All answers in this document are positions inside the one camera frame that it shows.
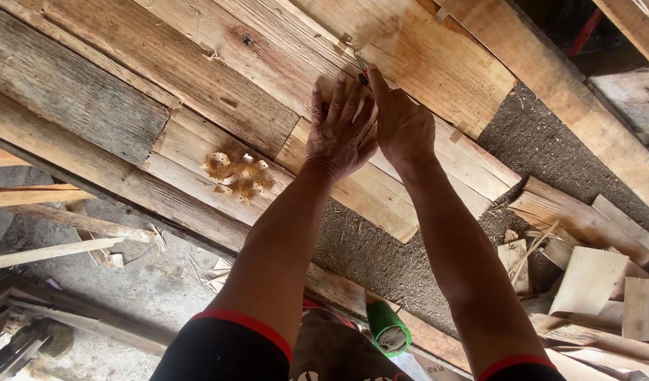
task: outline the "right hand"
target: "right hand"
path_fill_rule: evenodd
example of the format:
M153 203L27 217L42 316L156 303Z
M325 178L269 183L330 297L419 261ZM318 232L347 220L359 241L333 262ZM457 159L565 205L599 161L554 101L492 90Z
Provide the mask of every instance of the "right hand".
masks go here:
M385 158L399 172L436 160L435 119L402 89L390 90L376 65L368 65L371 89L379 105L376 139Z

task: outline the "finger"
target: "finger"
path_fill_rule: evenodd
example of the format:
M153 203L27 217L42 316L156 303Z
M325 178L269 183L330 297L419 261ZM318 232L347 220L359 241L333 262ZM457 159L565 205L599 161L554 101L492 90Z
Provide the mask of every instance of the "finger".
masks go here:
M369 85L376 96L379 107L386 107L392 103L393 96L379 68L374 64L367 65L367 75L369 76Z
M366 131L366 127L371 120L371 116L374 114L374 106L376 102L374 99L369 96L364 100L364 105L362 105L362 110L360 114L357 115L355 122L353 123L354 134L358 136L358 139L362 138L362 134Z
M313 124L320 124L324 120L322 112L322 92L320 86L316 83L313 85L313 94L310 108L310 121Z
M362 83L357 81L353 83L353 89L350 91L350 95L348 95L348 100L343 107L340 120L348 123L353 121L357 108L360 106L360 100L362 99L362 88Z
M371 138L357 149L357 166L361 168L364 163L369 161L376 154L376 150L379 149L379 142L376 138Z
M326 116L326 121L336 122L339 117L341 117L341 111L343 110L343 103L345 102L345 83L347 75L345 72L341 72L338 75L338 80L336 82L336 87L334 88L334 95L331 98L331 104L329 105L329 112Z

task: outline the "forearm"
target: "forearm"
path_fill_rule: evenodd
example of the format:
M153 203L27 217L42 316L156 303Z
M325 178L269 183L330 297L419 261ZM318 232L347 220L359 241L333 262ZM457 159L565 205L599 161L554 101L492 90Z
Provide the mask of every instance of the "forearm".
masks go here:
M259 319L293 347L305 273L331 186L326 175L303 169L249 231L223 290L209 307Z
M484 371L502 355L544 356L497 253L437 160L400 176L473 371Z

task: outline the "hand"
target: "hand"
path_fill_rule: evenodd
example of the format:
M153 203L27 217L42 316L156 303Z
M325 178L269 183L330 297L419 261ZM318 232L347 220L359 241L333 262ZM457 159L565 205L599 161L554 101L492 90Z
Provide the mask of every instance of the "hand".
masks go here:
M390 90L376 65L368 66L369 82L379 104L376 138L381 152L398 173L435 162L435 119L402 89Z
M326 115L322 107L322 93L317 84L313 86L312 126L301 169L325 173L332 180L332 185L360 169L378 148L375 139L358 147L374 111L374 99L364 100L360 114L353 121L360 105L362 85L354 82L346 99L346 78L343 72L338 76Z

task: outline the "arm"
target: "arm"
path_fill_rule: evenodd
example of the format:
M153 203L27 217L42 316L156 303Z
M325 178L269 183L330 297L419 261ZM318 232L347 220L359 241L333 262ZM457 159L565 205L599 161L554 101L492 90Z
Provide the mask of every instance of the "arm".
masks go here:
M376 152L376 142L358 148L374 109L367 99L355 120L362 86L345 97L342 73L327 115L313 87L312 129L303 167L249 231L224 288L208 309L250 316L270 326L294 347L301 321L303 288L315 250L322 213L336 181L353 173Z
M547 360L487 235L439 165L432 114L403 91L390 91L376 66L370 65L369 76L379 104L379 146L416 207L430 266L473 376L513 355Z

